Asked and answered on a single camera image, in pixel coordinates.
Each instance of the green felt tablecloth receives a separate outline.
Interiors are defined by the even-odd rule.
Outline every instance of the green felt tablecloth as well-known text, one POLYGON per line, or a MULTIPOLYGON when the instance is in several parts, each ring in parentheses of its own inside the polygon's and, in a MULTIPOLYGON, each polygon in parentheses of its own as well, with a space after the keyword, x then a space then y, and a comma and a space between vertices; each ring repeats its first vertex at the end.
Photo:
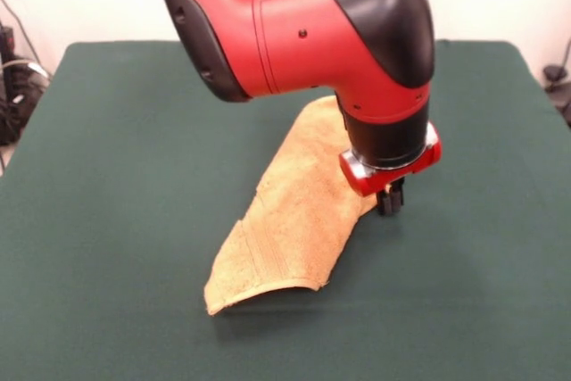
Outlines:
POLYGON ((325 94, 224 104, 178 43, 72 46, 0 178, 0 380, 571 379, 571 135, 503 43, 438 43, 443 158, 326 288, 207 316, 214 256, 325 94))

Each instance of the screw hole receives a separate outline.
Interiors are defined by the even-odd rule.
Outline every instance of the screw hole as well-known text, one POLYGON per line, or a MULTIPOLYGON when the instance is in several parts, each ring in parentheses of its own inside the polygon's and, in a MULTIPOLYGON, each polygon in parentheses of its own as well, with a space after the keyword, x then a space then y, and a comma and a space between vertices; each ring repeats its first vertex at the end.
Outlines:
POLYGON ((186 22, 185 10, 182 9, 182 6, 175 11, 175 22, 177 24, 184 24, 186 22))
POLYGON ((209 69, 204 69, 200 72, 200 75, 203 77, 204 80, 207 81, 212 81, 213 76, 212 76, 212 72, 209 69))

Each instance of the tan towel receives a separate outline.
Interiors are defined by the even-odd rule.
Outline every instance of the tan towel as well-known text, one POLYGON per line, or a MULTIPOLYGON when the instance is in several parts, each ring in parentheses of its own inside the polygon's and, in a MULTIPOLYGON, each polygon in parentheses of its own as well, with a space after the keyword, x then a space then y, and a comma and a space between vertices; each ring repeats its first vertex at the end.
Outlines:
POLYGON ((327 283, 359 217, 376 204, 339 168, 349 147, 334 96, 302 110, 215 258, 204 288, 210 315, 258 294, 327 283))

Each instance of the cable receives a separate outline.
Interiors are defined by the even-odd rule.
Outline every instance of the cable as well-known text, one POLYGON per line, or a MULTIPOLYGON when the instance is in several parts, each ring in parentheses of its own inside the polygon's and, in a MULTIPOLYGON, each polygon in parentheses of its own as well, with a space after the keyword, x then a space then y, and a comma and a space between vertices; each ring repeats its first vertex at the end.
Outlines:
POLYGON ((13 11, 13 9, 10 7, 10 5, 6 2, 6 0, 0 0, 0 2, 3 3, 4 7, 8 10, 8 12, 11 14, 11 16, 16 20, 16 22, 18 23, 18 26, 20 27, 21 33, 24 35, 24 38, 26 39, 26 42, 28 42, 29 45, 29 49, 31 49, 32 53, 34 54, 34 58, 38 63, 41 63, 41 61, 39 60, 39 55, 37 55, 37 51, 36 48, 34 47, 34 45, 31 43, 31 41, 29 40, 29 36, 28 33, 26 33, 26 30, 24 29, 24 26, 22 25, 21 21, 20 21, 20 17, 18 15, 16 15, 16 12, 13 11))
POLYGON ((571 51, 571 38, 567 42, 567 49, 565 50, 565 56, 563 57, 563 61, 561 62, 561 67, 559 68, 559 74, 557 80, 563 79, 563 74, 565 73, 565 66, 567 61, 569 60, 569 51, 571 51))

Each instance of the red robot arm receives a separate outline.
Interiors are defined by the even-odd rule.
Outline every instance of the red robot arm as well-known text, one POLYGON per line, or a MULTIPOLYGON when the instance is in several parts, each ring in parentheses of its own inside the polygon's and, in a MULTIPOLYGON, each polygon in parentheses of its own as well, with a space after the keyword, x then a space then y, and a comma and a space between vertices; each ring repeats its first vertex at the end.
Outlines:
POLYGON ((381 203, 394 184, 398 208, 402 178, 440 158, 428 122, 434 34, 427 0, 165 2, 218 98, 333 88, 352 143, 340 163, 359 194, 377 193, 381 203))

